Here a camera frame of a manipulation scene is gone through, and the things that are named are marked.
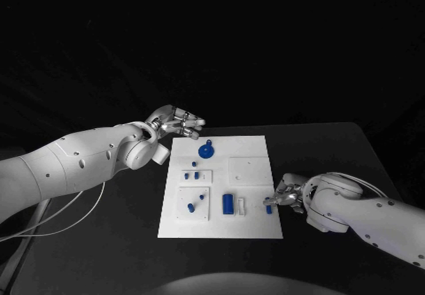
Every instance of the black background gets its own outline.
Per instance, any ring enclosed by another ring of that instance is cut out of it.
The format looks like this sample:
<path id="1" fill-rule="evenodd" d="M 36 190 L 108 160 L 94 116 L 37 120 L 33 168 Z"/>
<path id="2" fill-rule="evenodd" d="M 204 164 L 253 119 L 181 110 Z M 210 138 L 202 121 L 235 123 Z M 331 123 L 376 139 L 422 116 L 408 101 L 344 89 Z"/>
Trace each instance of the black background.
<path id="1" fill-rule="evenodd" d="M 423 9 L 412 2 L 1 6 L 0 146 L 164 104 L 209 127 L 354 122 L 425 208 Z"/>

